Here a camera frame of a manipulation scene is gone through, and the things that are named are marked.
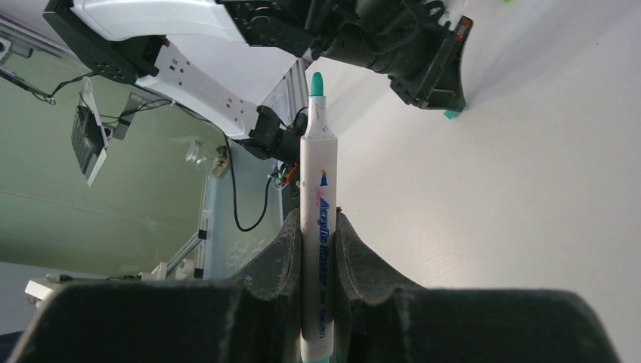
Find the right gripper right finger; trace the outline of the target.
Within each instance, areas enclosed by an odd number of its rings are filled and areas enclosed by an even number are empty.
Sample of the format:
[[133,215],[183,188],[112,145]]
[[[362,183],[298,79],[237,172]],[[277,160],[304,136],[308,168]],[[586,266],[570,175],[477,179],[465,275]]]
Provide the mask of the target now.
[[340,362],[617,362],[576,293],[427,288],[336,219],[335,355]]

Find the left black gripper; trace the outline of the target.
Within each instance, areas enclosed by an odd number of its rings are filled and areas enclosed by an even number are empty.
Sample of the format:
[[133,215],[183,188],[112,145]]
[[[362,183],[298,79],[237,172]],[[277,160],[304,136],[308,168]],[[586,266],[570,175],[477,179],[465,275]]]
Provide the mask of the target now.
[[473,25],[449,1],[357,1],[320,54],[387,76],[405,104],[461,112],[461,64]]

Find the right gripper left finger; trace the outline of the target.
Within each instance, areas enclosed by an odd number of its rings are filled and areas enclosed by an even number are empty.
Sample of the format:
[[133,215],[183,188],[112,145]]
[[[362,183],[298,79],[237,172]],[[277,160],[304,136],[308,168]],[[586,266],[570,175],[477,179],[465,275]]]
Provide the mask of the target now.
[[7,362],[298,362],[301,235],[222,280],[83,281],[47,298]]

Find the teal marker cap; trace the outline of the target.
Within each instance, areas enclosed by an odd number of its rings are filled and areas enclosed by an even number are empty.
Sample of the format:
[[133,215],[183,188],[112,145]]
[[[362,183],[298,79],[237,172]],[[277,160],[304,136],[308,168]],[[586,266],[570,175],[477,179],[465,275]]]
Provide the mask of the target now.
[[446,110],[444,112],[444,116],[449,120],[456,119],[459,115],[460,115],[460,112],[457,112],[454,110]]

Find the white marker blue end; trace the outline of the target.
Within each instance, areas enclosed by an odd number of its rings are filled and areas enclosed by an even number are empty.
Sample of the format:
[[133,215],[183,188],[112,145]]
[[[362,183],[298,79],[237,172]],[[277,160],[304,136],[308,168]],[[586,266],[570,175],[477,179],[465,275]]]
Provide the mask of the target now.
[[316,72],[308,98],[308,125],[300,139],[303,362],[333,355],[333,269],[336,233],[338,138],[327,121],[324,79]]

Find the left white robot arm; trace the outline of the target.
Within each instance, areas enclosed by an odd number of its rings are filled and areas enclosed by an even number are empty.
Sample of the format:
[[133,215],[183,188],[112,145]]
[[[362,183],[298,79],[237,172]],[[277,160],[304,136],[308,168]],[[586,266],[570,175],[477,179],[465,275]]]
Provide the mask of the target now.
[[320,59],[388,77],[419,109],[466,105],[462,1],[49,1],[45,22],[94,73],[203,116],[267,154],[298,138],[263,97]]

